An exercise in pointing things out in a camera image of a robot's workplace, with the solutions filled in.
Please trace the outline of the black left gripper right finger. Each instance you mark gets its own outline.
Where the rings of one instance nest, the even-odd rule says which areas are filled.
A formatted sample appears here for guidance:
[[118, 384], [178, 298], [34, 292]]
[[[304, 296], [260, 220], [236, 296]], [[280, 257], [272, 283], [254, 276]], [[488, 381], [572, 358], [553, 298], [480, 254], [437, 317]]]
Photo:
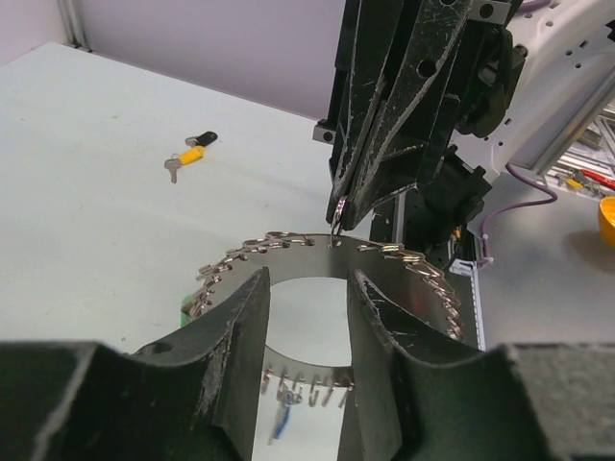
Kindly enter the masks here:
[[341, 460], [610, 460], [608, 343], [466, 346], [347, 281], [354, 388]]

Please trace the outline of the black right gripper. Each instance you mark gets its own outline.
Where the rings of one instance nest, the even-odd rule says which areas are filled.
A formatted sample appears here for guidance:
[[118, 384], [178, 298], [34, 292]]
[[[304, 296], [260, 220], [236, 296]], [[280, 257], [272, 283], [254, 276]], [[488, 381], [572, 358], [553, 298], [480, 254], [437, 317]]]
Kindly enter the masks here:
[[508, 25], [518, 1], [348, 1], [327, 116], [327, 221], [343, 230], [417, 183], [430, 141], [485, 137], [510, 105], [525, 58]]

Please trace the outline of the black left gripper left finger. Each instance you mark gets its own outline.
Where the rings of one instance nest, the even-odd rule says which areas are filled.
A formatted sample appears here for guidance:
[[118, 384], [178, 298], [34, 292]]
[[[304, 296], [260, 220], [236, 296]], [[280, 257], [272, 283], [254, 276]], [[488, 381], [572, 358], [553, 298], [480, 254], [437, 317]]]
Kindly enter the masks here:
[[132, 354], [96, 342], [3, 343], [2, 458], [250, 459], [269, 307], [260, 269]]

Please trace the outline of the metal band with key rings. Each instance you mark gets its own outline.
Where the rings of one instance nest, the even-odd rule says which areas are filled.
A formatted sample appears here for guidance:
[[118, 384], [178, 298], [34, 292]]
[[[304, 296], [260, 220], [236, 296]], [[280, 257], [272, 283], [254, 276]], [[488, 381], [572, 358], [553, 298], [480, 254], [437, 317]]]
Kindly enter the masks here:
[[[330, 238], [322, 233], [269, 231], [228, 250], [218, 261], [201, 267], [200, 288], [191, 294], [186, 326], [211, 313], [226, 301], [255, 271], [265, 268], [271, 285], [295, 279], [344, 280], [361, 272], [375, 291], [418, 320], [419, 328], [433, 337], [442, 337], [442, 356], [449, 361], [473, 355], [463, 344], [460, 300], [442, 270], [427, 258], [401, 244], [376, 243], [352, 236], [340, 237], [331, 249]], [[316, 365], [267, 347], [261, 372], [260, 391], [274, 386], [279, 401], [284, 391], [294, 395], [293, 405], [326, 406], [333, 392], [349, 395], [355, 380], [349, 366]]]

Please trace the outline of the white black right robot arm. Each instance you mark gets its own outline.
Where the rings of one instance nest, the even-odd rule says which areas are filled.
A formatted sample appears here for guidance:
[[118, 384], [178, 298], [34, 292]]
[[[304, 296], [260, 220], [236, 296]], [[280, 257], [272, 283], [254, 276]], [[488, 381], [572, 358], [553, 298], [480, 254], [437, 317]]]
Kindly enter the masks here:
[[610, 1], [347, 2], [313, 134], [332, 234], [404, 197], [404, 242], [444, 243], [512, 160], [545, 165], [613, 93]]

